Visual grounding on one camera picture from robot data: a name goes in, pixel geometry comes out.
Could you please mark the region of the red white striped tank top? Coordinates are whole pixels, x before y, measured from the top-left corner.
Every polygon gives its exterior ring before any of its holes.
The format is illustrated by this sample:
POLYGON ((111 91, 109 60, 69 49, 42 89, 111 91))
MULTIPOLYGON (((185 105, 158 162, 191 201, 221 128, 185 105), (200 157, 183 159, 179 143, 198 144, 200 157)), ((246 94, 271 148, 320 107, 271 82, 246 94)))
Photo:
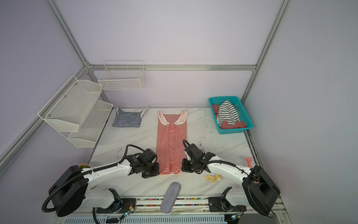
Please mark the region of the red white striped tank top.
POLYGON ((183 140, 187 139, 187 111, 180 114, 158 112, 156 154, 160 175, 176 175, 182 172, 186 158, 183 140))

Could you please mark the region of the blue white striped tank top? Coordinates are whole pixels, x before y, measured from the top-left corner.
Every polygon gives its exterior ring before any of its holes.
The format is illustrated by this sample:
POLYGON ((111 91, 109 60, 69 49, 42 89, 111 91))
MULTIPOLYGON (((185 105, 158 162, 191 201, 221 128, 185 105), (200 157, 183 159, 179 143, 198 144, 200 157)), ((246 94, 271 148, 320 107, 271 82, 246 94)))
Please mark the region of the blue white striped tank top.
POLYGON ((149 111, 148 107, 145 107, 140 112, 126 112, 121 108, 116 107, 116 117, 112 124, 112 127, 118 128, 139 128, 141 126, 144 115, 149 111))

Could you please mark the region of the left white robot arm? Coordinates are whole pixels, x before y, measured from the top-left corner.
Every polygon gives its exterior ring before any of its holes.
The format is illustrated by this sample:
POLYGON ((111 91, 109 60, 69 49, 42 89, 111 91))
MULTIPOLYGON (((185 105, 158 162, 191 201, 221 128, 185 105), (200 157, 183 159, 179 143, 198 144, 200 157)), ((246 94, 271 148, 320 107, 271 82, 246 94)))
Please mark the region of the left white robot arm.
POLYGON ((54 211, 58 217, 67 216, 79 208, 101 208, 118 213, 124 203, 117 191, 114 188, 100 190, 96 187, 132 174, 142 174, 144 179, 157 176, 159 163, 141 155, 130 155, 118 162, 95 168, 72 166, 50 188, 42 211, 54 211))

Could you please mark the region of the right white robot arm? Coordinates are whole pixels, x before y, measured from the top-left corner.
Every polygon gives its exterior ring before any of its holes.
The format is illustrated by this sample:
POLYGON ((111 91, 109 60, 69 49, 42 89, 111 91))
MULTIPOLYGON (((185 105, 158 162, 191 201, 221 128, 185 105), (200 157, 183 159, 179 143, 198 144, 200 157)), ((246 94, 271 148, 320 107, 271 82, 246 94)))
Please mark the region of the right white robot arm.
POLYGON ((253 168, 242 167, 224 161, 218 156, 211 158, 209 161, 183 159, 182 171, 197 174, 206 171, 221 175, 241 185, 249 205, 256 212, 266 217, 270 216, 272 208, 281 193, 278 186, 262 167, 258 165, 253 168))

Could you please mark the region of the black white striped tank top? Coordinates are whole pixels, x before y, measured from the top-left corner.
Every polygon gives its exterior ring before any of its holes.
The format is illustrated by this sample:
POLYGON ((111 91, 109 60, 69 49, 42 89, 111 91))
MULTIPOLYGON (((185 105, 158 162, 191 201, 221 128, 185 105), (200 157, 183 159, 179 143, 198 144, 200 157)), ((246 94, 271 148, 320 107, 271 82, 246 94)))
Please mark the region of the black white striped tank top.
POLYGON ((226 100, 221 105, 219 105, 217 113, 217 122, 220 128, 225 121, 229 125, 234 125, 236 122, 240 121, 237 109, 229 100, 226 100))

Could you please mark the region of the yellow toy giraffe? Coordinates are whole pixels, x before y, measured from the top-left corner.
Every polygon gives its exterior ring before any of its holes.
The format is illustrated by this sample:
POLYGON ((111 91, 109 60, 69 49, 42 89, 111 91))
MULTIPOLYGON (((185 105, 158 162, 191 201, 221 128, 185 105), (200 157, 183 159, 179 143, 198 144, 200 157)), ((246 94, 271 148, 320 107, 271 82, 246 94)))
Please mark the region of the yellow toy giraffe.
POLYGON ((219 175, 219 174, 205 175, 204 177, 206 178, 207 182, 211 181, 212 183, 218 182, 218 181, 220 181, 222 179, 221 175, 219 175))

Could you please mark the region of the grey fabric pouch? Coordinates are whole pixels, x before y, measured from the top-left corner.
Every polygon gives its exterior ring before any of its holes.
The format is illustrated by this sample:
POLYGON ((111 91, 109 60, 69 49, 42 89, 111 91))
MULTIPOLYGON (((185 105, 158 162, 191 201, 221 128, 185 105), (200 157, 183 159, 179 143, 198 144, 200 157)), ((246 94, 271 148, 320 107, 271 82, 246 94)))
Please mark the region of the grey fabric pouch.
POLYGON ((181 185, 178 182, 171 183, 160 205, 160 211, 162 213, 168 214, 171 212, 180 189, 181 185))

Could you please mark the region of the dark red garment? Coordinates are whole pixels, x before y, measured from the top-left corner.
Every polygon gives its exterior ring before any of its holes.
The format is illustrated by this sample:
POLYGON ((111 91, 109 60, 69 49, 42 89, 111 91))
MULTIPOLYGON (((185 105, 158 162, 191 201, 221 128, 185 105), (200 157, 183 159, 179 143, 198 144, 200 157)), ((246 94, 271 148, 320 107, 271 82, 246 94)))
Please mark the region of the dark red garment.
MULTIPOLYGON (((217 113, 218 113, 219 105, 212 105, 212 108, 213 108, 214 115, 215 115, 215 118, 216 118, 216 121, 217 121, 217 113)), ((227 129, 238 129, 238 128, 247 128, 247 125, 245 124, 244 121, 241 121, 241 120, 239 122, 236 122, 234 125, 229 125, 225 121, 220 129, 227 130, 227 129)))

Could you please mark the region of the pink watering can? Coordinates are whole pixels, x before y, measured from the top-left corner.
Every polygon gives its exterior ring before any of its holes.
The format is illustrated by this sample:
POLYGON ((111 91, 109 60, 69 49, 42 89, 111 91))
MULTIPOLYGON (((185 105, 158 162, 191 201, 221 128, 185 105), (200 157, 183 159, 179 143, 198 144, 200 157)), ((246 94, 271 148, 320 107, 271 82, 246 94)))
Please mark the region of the pink watering can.
POLYGON ((251 157, 246 157, 244 160, 245 160, 246 163, 247 163, 247 167, 253 168, 253 165, 252 165, 252 160, 253 160, 253 158, 251 158, 251 157))

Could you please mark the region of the green potted plant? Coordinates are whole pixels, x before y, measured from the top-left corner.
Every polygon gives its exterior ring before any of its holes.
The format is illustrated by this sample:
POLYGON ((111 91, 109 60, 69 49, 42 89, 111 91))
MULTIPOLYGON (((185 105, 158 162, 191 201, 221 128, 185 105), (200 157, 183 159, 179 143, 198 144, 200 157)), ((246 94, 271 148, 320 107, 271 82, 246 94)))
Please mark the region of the green potted plant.
POLYGON ((88 165, 88 164, 86 164, 86 163, 78 164, 78 167, 79 167, 80 169, 89 169, 89 168, 91 168, 91 166, 88 165))

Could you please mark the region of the teal plastic basket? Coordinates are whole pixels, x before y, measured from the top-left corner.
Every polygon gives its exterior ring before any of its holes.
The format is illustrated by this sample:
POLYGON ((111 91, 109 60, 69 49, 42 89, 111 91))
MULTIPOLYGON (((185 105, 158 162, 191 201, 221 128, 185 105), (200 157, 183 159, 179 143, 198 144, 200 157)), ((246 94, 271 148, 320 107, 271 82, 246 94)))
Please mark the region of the teal plastic basket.
POLYGON ((243 133, 253 128, 237 96, 211 97, 208 102, 219 134, 243 133))

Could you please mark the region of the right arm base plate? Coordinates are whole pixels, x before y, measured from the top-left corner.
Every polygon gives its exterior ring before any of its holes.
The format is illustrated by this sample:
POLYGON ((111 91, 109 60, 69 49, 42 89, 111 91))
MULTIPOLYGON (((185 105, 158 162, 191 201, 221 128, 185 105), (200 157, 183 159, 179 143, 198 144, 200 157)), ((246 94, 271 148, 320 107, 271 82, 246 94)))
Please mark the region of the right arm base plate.
POLYGON ((227 193, 232 187, 227 187, 219 197, 209 197, 209 211, 210 212, 246 212, 247 208, 245 205, 233 206, 227 199, 227 193))

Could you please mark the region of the white mesh wall shelf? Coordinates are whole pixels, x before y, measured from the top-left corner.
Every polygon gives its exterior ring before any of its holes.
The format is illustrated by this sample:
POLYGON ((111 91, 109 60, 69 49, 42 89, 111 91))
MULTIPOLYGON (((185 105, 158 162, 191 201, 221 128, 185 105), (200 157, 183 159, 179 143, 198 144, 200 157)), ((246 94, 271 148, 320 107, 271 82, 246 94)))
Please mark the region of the white mesh wall shelf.
POLYGON ((100 100, 103 87, 72 76, 38 117, 77 148, 94 148, 113 105, 100 100))

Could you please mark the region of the horizontal aluminium frame bar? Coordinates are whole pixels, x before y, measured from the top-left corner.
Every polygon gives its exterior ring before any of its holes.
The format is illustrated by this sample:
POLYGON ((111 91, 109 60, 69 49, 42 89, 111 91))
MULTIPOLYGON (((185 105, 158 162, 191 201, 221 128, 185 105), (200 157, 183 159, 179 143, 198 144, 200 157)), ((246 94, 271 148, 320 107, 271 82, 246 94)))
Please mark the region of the horizontal aluminium frame bar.
POLYGON ((88 66, 91 71, 101 71, 105 68, 135 68, 144 69, 145 71, 255 71, 256 65, 249 64, 115 64, 115 65, 100 65, 92 64, 88 66))

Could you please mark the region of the aluminium frame corner post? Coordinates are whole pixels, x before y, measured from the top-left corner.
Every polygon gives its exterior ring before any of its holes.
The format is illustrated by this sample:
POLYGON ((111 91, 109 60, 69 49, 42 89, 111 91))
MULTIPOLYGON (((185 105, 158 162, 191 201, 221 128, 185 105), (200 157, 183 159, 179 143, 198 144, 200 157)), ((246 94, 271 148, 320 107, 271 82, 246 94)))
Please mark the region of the aluminium frame corner post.
POLYGON ((79 59, 81 63, 81 70, 78 77, 82 77, 83 75, 87 75, 91 81, 98 83, 98 79, 95 77, 94 71, 91 69, 92 64, 87 60, 84 55, 80 45, 78 44, 75 36, 73 35, 68 23, 64 15, 62 14, 58 4, 53 0, 45 0, 46 5, 48 6, 51 14, 53 15, 56 23, 59 25, 60 30, 63 32, 66 40, 69 42, 72 50, 74 51, 76 57, 79 59))

